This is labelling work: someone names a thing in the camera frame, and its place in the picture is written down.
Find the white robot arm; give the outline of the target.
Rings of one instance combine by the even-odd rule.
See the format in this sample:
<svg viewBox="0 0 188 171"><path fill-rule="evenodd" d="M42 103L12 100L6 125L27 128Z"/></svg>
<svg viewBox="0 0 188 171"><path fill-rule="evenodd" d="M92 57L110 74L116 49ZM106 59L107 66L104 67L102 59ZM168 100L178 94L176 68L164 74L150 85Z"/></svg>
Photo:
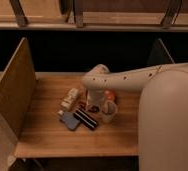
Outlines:
<svg viewBox="0 0 188 171"><path fill-rule="evenodd" d="M140 171L188 171L188 63L111 73L102 64L82 78L98 105L104 90L138 91Z"/></svg>

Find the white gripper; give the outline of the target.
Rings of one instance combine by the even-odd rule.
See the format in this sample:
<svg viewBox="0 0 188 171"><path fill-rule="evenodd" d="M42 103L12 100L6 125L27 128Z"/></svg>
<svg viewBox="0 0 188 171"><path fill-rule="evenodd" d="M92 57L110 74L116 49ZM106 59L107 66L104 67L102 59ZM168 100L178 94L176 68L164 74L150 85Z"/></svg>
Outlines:
<svg viewBox="0 0 188 171"><path fill-rule="evenodd" d="M105 95L103 90L89 90L87 93L87 109L92 107L101 108L105 101Z"/></svg>

